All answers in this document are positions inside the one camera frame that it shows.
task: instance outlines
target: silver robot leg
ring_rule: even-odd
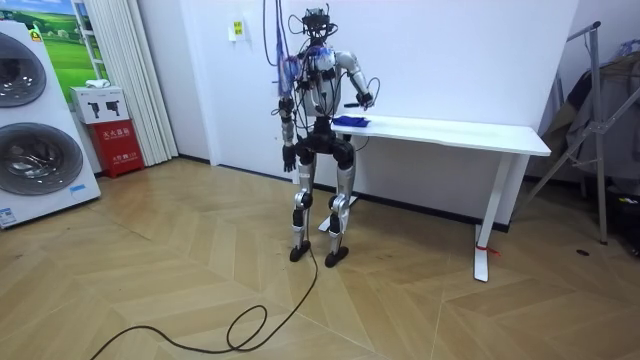
[[[342,237],[349,222],[349,200],[356,178],[355,158],[353,165],[347,169],[338,167],[338,188],[336,195],[329,201],[331,216],[329,222],[329,236],[331,236],[331,253],[325,259],[326,267],[334,267],[349,254],[349,248],[342,246]]]
[[[298,178],[300,180],[300,191],[293,197],[293,249],[289,255],[289,260],[297,262],[304,255],[311,244],[304,240],[309,224],[308,217],[311,205],[313,204],[313,179],[316,173],[316,156],[311,154],[307,159],[298,160]]]

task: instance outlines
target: robot leg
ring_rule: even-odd
[[[336,139],[333,146],[333,157],[338,161],[338,188],[336,195],[329,200],[331,252],[324,261],[324,265],[329,268],[334,267],[349,254],[349,248],[342,246],[342,237],[347,230],[349,199],[356,178],[355,151],[349,142]]]
[[[302,147],[298,147],[296,152],[300,158],[298,160],[300,191],[293,198],[293,249],[289,254],[291,262],[300,260],[311,247],[309,241],[304,240],[304,236],[309,228],[307,218],[313,204],[313,179],[316,172],[316,154]]]

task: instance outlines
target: washing machine door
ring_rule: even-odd
[[[67,133],[37,123],[0,127],[0,189],[44,195],[68,187],[82,170],[82,150]]]
[[[30,103],[46,85],[38,57],[20,41],[0,33],[0,108]]]

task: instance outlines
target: humanoid robot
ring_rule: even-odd
[[[284,170],[292,171],[297,163],[300,180],[300,191],[294,196],[293,249],[289,260],[297,262],[309,250],[309,241],[304,240],[304,236],[308,231],[308,213],[313,204],[316,154],[327,154],[333,155],[338,163],[338,187],[336,195],[329,201],[331,252],[325,259],[325,266],[333,267],[349,253],[349,249],[342,246],[342,238],[349,220],[349,199],[356,175],[353,146],[348,139],[338,138],[331,130],[333,115],[340,104],[343,75],[349,77],[357,91],[357,104],[347,104],[346,107],[361,106],[366,110],[373,106],[375,99],[368,89],[356,56],[346,51],[334,51],[327,45],[327,38],[335,33],[334,29],[337,30],[328,13],[323,9],[309,9],[302,18],[302,24],[303,33],[310,37],[309,45],[285,62],[289,69],[295,68],[295,74],[290,74],[290,81],[294,83],[293,90],[301,100],[296,103],[295,97],[281,93],[278,106],[284,139]],[[300,104],[305,118],[315,117],[315,122],[313,130],[309,131],[311,126],[305,127],[307,137],[298,135],[298,141],[294,144],[294,126],[297,126],[296,117],[300,115],[297,109]]]

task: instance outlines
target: floor cable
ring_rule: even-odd
[[[307,224],[309,224],[309,212],[307,212]],[[309,230],[307,229],[306,232],[306,238],[307,241],[309,241]],[[233,320],[233,322],[231,323],[231,325],[229,325],[229,328],[227,329],[227,336],[226,336],[226,341],[227,341],[227,348],[226,349],[220,349],[220,350],[209,350],[209,349],[201,349],[201,348],[197,348],[197,347],[192,347],[192,346],[187,346],[184,344],[180,344],[174,340],[172,340],[167,334],[165,334],[164,332],[162,332],[162,330],[150,326],[150,325],[135,325],[135,326],[131,326],[127,329],[124,329],[122,331],[120,331],[119,333],[117,333],[116,335],[114,335],[111,339],[109,339],[109,341],[107,341],[106,343],[104,343],[104,345],[102,345],[102,347],[91,357],[91,360],[95,360],[98,358],[98,356],[109,346],[111,345],[111,343],[113,343],[116,339],[118,339],[120,336],[133,331],[133,330],[149,330],[152,332],[155,332],[156,334],[160,335],[164,340],[166,340],[169,344],[183,349],[183,350],[187,350],[187,351],[192,351],[192,352],[196,352],[196,353],[201,353],[201,354],[209,354],[209,355],[219,355],[219,354],[226,354],[226,353],[230,353],[230,352],[251,352],[254,350],[257,350],[259,348],[261,348],[264,344],[266,344],[269,340],[271,340],[271,338],[280,330],[280,328],[282,328],[288,321],[289,319],[291,319],[291,317],[293,317],[293,315],[298,311],[298,309],[300,308],[300,306],[302,306],[302,304],[304,303],[304,301],[307,299],[307,297],[309,296],[309,294],[311,293],[311,290],[313,290],[313,288],[316,285],[316,281],[318,280],[318,262],[316,261],[316,257],[313,255],[313,249],[311,247],[309,247],[309,253],[311,254],[311,259],[313,259],[313,265],[315,266],[315,273],[313,275],[313,281],[311,281],[311,285],[309,286],[309,289],[307,290],[307,292],[304,294],[304,296],[302,297],[302,299],[300,299],[300,301],[298,302],[298,305],[296,305],[295,308],[293,308],[293,310],[291,310],[291,312],[289,313],[289,315],[282,320],[282,322],[275,328],[273,329],[273,331],[271,333],[269,333],[269,335],[262,340],[260,343],[251,346],[251,347],[244,347],[245,345],[247,345],[251,340],[253,340],[258,334],[260,334],[260,332],[262,331],[262,329],[264,328],[264,325],[267,323],[267,319],[269,317],[269,312],[267,310],[267,308],[264,305],[254,305],[250,308],[248,308],[247,310],[243,311],[240,315],[238,315],[235,320]],[[262,318],[262,323],[260,324],[260,326],[256,329],[256,331],[253,332],[253,334],[251,334],[251,336],[249,336],[248,338],[246,338],[244,341],[242,341],[242,343],[240,343],[239,345],[233,345],[231,343],[231,331],[233,330],[233,327],[238,323],[238,321],[240,321],[240,319],[242,319],[245,315],[247,315],[248,313],[250,313],[253,310],[256,309],[261,309],[263,312],[263,318]]]

